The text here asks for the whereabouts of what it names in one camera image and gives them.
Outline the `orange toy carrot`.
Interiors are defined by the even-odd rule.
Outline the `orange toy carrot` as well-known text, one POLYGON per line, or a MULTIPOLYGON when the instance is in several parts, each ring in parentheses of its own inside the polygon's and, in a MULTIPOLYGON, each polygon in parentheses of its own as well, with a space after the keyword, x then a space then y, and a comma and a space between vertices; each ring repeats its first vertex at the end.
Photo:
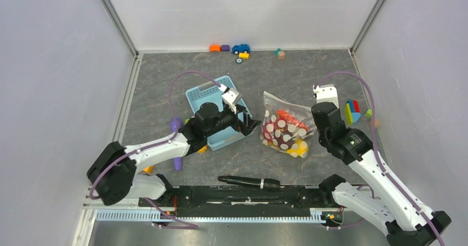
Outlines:
POLYGON ((293 115, 289 114, 289 112, 285 110, 282 110, 282 109, 277 110, 276 115, 279 120, 285 121, 287 125, 294 125, 300 129, 305 129, 305 130, 310 129, 305 123, 295 118, 293 115))

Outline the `dark red toy beet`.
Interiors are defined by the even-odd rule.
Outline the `dark red toy beet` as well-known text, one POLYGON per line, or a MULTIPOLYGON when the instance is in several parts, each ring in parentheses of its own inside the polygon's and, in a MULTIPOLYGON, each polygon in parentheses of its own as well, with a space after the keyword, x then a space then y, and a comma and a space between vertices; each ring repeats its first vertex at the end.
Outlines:
POLYGON ((306 132, 305 129, 287 125, 285 121, 279 120, 276 115, 272 115, 263 120, 260 138, 264 145, 286 153, 286 150, 291 147, 295 140, 298 138, 304 140, 303 137, 306 132))

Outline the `clear polka dot zip bag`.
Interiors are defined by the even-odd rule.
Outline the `clear polka dot zip bag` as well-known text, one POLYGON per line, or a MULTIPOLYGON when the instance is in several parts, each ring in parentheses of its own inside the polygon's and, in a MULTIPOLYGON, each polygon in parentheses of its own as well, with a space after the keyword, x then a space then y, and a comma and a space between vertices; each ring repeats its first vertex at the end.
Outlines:
POLYGON ((265 146, 305 159, 317 128, 310 109, 263 92, 264 119, 260 139, 265 146))

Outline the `yellow toy pear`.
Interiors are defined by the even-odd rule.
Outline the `yellow toy pear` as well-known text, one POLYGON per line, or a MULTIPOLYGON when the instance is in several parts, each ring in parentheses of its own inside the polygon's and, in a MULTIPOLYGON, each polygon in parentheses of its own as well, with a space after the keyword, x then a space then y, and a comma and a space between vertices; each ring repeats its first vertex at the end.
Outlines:
POLYGON ((298 138, 291 145, 289 149, 286 150, 286 153, 295 158, 306 158, 309 152, 309 144, 298 138))

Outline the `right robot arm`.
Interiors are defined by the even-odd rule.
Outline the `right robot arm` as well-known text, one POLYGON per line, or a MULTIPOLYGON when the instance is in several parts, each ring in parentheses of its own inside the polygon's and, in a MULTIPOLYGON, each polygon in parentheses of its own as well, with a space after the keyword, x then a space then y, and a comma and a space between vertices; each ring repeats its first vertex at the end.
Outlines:
POLYGON ((360 175, 380 197, 376 201, 334 174, 319 185, 323 205, 351 209, 379 229, 389 245, 431 245, 440 238, 451 218, 444 211, 433 211, 409 191, 363 131, 346 127, 333 103, 318 103, 311 113, 320 145, 360 175))

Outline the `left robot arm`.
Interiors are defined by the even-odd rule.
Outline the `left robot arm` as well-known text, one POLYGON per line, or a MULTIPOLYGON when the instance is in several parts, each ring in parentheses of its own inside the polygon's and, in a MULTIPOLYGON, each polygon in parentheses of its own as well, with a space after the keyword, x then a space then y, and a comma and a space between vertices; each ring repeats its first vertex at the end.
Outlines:
POLYGON ((227 128, 248 136, 260 123, 242 105, 231 109, 224 104, 219 110, 214 103, 204 103, 186 124, 164 138, 132 146, 111 142, 87 171, 89 197, 105 206, 116 204, 136 187, 135 177, 146 167, 196 153, 210 136, 227 128))

